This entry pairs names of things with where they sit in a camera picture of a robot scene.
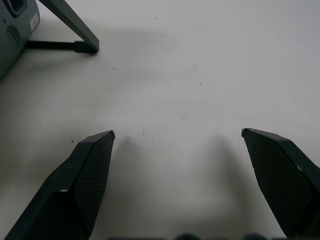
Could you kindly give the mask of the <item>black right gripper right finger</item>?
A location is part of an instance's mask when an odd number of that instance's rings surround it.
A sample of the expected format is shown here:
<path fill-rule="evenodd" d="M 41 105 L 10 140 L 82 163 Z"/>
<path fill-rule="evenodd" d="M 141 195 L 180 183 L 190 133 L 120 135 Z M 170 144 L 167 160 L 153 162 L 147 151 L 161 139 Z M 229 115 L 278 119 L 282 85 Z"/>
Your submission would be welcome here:
<path fill-rule="evenodd" d="M 291 140 L 241 132 L 258 186 L 287 238 L 320 238 L 320 167 Z"/>

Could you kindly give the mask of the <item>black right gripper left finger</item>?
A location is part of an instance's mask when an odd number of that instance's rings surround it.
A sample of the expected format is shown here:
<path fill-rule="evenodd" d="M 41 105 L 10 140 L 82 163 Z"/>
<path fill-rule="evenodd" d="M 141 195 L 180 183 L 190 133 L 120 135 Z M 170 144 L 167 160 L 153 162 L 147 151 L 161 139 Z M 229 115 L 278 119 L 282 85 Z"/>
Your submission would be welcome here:
<path fill-rule="evenodd" d="M 80 141 L 44 181 L 4 240 L 89 240 L 105 194 L 115 133 Z"/>

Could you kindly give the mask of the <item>silver robot body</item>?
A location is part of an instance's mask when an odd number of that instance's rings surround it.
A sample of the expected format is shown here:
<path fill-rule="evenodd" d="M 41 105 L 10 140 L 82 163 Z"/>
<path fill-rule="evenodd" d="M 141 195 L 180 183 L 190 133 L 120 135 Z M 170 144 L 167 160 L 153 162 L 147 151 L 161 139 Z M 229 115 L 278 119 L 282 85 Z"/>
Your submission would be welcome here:
<path fill-rule="evenodd" d="M 0 0 L 0 81 L 40 23 L 36 0 Z"/>

